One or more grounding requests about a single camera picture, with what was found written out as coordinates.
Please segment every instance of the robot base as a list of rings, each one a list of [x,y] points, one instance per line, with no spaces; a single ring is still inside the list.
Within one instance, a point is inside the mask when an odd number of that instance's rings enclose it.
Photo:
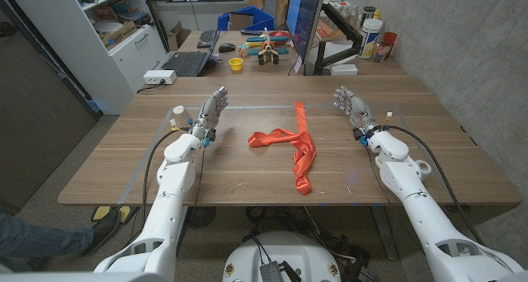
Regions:
[[[272,261],[286,261],[293,270],[300,272],[302,281],[341,281],[336,260],[332,254],[313,239],[292,232],[271,232],[256,236]],[[261,249],[262,260],[268,264],[266,253]],[[260,282],[261,257],[257,243],[247,240],[231,253],[225,263],[223,282]],[[282,280],[290,278],[282,271]]]

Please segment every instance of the robotic arm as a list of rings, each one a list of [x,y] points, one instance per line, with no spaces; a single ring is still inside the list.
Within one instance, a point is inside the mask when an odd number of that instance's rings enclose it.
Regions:
[[[354,137],[378,153],[381,181],[402,202],[436,281],[492,281],[524,272],[509,256],[474,242],[453,226],[422,184],[431,166],[413,160],[408,146],[375,122],[363,100],[346,87],[337,89],[334,97],[335,107],[350,118]]]
[[[182,203],[196,177],[193,156],[215,140],[215,126],[228,105],[227,93],[227,88],[221,87],[209,96],[189,133],[165,148],[165,159],[157,172],[158,194],[143,231],[129,246],[101,262],[94,272],[144,272],[174,281],[178,233],[185,215]]]

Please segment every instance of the orange cloth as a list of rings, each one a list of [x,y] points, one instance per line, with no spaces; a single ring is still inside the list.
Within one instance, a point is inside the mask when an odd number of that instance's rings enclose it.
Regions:
[[[297,134],[286,129],[273,129],[269,134],[255,132],[247,142],[251,147],[281,142],[290,142],[297,147],[298,150],[294,153],[295,187],[300,193],[307,195],[312,190],[312,185],[306,173],[315,159],[317,150],[315,150],[312,137],[308,133],[303,103],[295,103],[295,115],[297,116]]]

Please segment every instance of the yellow cup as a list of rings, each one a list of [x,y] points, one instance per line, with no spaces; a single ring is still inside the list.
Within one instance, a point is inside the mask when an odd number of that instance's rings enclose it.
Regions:
[[[242,69],[242,59],[239,59],[239,58],[230,59],[229,64],[231,65],[231,69],[233,71],[240,71]]]

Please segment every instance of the white power strip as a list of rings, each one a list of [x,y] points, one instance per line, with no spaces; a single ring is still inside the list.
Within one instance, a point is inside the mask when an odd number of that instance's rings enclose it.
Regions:
[[[148,70],[143,78],[147,84],[159,84],[162,79],[165,84],[173,84],[177,77],[173,70]]]

